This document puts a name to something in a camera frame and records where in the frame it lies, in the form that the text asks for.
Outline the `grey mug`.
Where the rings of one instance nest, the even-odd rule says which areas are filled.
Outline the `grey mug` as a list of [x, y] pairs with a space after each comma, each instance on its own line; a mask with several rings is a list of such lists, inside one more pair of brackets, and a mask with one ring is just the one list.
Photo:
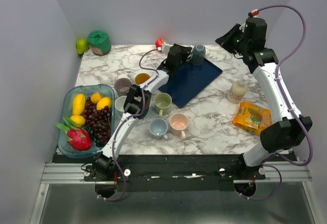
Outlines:
[[154, 138], [163, 138], [164, 140], [168, 140], [168, 128], [167, 122], [162, 118], [156, 118], [149, 124], [149, 132]]

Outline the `purple ceramic mug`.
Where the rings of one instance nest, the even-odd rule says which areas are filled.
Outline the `purple ceramic mug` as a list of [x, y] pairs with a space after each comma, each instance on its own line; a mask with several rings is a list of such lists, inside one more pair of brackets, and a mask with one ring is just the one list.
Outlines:
[[114, 88], [118, 94], [118, 96], [127, 95], [132, 83], [128, 78], [119, 78], [116, 80], [114, 84]]

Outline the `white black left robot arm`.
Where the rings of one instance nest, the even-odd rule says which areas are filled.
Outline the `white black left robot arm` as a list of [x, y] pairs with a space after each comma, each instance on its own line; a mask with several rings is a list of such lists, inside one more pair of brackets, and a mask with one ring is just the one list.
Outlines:
[[165, 85], [170, 77], [187, 62], [191, 51], [192, 48], [189, 46], [173, 44], [169, 47], [167, 57], [156, 69], [144, 67], [139, 61], [138, 65], [141, 69], [153, 71], [155, 74], [141, 85], [132, 85], [127, 93], [122, 118], [92, 164], [101, 180], [109, 180], [116, 168], [122, 175], [124, 174], [117, 162], [123, 143], [133, 127], [147, 115], [152, 93]]

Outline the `pink ceramic mug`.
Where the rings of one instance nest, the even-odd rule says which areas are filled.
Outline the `pink ceramic mug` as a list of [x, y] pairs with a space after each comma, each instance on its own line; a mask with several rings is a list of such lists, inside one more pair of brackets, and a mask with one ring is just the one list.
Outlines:
[[186, 130], [189, 125], [188, 118], [182, 113], [175, 113], [171, 116], [169, 120], [170, 132], [179, 136], [182, 139], [186, 139]]

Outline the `blue butterfly mug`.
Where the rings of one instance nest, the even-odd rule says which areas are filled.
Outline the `blue butterfly mug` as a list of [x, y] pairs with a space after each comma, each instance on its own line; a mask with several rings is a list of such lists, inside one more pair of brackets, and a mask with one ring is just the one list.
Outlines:
[[146, 82], [147, 80], [149, 80], [150, 78], [151, 78], [151, 77], [150, 77], [149, 74], [142, 72], [142, 73], [138, 73], [138, 74], [135, 76], [135, 78], [134, 78], [134, 82], [135, 82], [135, 84], [137, 84], [137, 85], [141, 85], [141, 84], [143, 84], [144, 82]]

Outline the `blue white gradient mug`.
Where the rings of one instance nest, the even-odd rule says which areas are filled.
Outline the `blue white gradient mug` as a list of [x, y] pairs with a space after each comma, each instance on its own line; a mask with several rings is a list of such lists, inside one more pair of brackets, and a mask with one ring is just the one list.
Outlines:
[[120, 96], [116, 99], [115, 101], [115, 110], [120, 113], [120, 114], [123, 114], [125, 111], [124, 111], [124, 104], [125, 104], [125, 101], [126, 101], [126, 96]]

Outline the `light green mug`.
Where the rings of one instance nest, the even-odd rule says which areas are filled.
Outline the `light green mug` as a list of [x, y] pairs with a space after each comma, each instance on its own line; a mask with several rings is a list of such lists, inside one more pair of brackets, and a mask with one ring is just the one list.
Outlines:
[[154, 99], [154, 108], [159, 117], [171, 112], [172, 98], [167, 93], [160, 93]]

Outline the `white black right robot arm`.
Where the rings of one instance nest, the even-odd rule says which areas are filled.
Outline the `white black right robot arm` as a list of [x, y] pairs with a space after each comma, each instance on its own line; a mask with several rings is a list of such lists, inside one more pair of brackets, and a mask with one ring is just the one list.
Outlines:
[[216, 43], [231, 54], [240, 54], [251, 74], [259, 83], [267, 100], [272, 125], [260, 133], [260, 143], [241, 155], [235, 173], [241, 179], [253, 174], [269, 156], [298, 146], [312, 126], [310, 117], [302, 115], [292, 100], [279, 73], [275, 51], [266, 48], [267, 23], [262, 18], [249, 17], [242, 28], [235, 24]]

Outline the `dark teal mug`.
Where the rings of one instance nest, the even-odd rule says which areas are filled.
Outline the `dark teal mug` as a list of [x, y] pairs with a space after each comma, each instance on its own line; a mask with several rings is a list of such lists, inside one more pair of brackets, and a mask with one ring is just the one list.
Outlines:
[[200, 66], [204, 63], [204, 58], [206, 54], [206, 48], [202, 44], [196, 44], [190, 55], [187, 58], [187, 62], [190, 62], [194, 66]]

